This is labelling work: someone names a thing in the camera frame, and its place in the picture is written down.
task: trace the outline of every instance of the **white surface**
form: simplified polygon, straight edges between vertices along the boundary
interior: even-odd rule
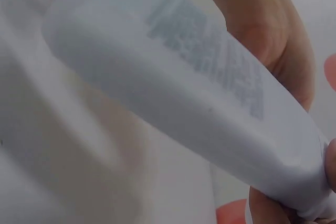
[[[73,83],[51,57],[39,34],[50,2],[1,0],[0,37],[10,49],[2,57],[20,62],[3,79],[2,101],[35,129],[19,126],[15,141],[2,139],[20,158],[12,164],[0,153],[0,222],[214,223],[208,163]]]

